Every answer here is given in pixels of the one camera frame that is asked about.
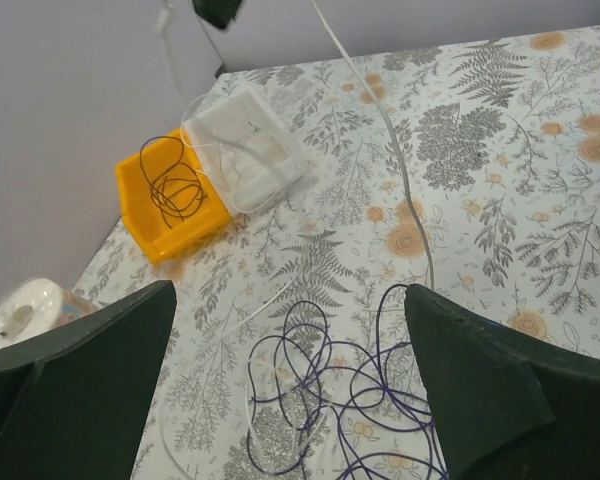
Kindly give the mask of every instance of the table surface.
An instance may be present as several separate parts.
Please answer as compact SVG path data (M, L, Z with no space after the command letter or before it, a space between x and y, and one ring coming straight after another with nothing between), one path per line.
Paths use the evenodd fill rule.
M436 290L511 328L600 358L600 26L355 63L389 108L408 156ZM302 208L294 203L296 192L238 218L191 258L157 269L119 223L76 285L103 303L159 278L171 278L177 288L135 479L185 480L171 458L192 478L264 478L245 450L244 364L251 347L275 332L300 299L325 309L335 339L370 345L386 288L424 283L423 244L402 204L389 136L344 61L226 74L214 91L245 86L266 98L309 159ZM296 278L302 252L311 261L288 291L219 341ZM382 315L383 345L408 338L401 296ZM357 364L353 351L336 353L334 364ZM258 352L265 390L274 382L266 374L270 357L271 348ZM396 388L425 396L410 349L391 359L389 372ZM289 376L284 367L277 373ZM332 393L335 376L324 380ZM375 415L407 422L391 406ZM427 458L417 435L396 435L353 411L341 422L358 454ZM291 428L279 410L260 409L254 428L264 466L293 463ZM328 416L306 461L313 478L335 478L342 470L336 438L335 418ZM398 457L378 455L372 466L391 479L426 478L423 465Z

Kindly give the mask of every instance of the roll of paper towel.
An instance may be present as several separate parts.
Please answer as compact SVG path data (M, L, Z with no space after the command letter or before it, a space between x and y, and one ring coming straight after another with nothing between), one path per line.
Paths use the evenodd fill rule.
M94 305L51 280L31 280L0 305L0 349L96 310Z

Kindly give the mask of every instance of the black object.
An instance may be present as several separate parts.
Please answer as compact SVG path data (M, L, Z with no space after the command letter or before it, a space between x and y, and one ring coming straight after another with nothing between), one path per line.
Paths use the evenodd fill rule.
M0 480L127 480L175 307L155 282L0 350Z
M420 285L405 313L451 480L600 479L600 360Z
M242 0L192 0L196 14L219 30L226 30Z

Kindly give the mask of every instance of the gray wall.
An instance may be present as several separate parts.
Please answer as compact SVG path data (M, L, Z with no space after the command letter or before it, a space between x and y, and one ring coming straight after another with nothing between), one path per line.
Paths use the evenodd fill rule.
M600 0L317 0L317 3L352 55L600 24ZM228 33L208 31L230 69L339 56L309 0L244 0L237 22Z
M193 98L220 65L185 0L176 56ZM0 0L0 296L73 286L120 215L114 165L181 108L151 29L159 0Z

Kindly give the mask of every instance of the floral tablecloth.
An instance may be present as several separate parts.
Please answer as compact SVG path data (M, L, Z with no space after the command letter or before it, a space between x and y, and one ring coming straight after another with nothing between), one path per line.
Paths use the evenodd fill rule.
M408 156L436 290L511 328L600 358L600 26L355 63L388 107ZM237 218L193 257L157 269L119 223L76 285L103 303L157 278L177 287L135 479L185 480L174 461L191 478L265 478L245 450L244 363L254 343L279 330L293 302L307 299L324 308L336 338L371 345L384 290L425 280L423 243L403 203L388 134L344 61L227 74L214 91L245 86L266 98L309 159L309 186L297 194L302 208L292 193ZM303 254L308 263L299 261ZM294 278L273 305L220 341ZM382 316L383 344L408 338L401 296ZM270 352L259 355L267 364ZM343 351L332 362L358 360ZM391 364L394 385L425 395L411 350ZM282 379L288 374L277 371ZM263 374L260 381L272 380ZM376 413L396 419L390 407ZM327 418L312 441L306 466L313 478L335 478L344 467L334 422ZM264 465L284 468L293 460L293 432L280 412L262 409L255 424ZM426 456L421 439L355 413L342 424L361 452ZM373 468L392 479L425 478L422 465L398 456L376 457Z

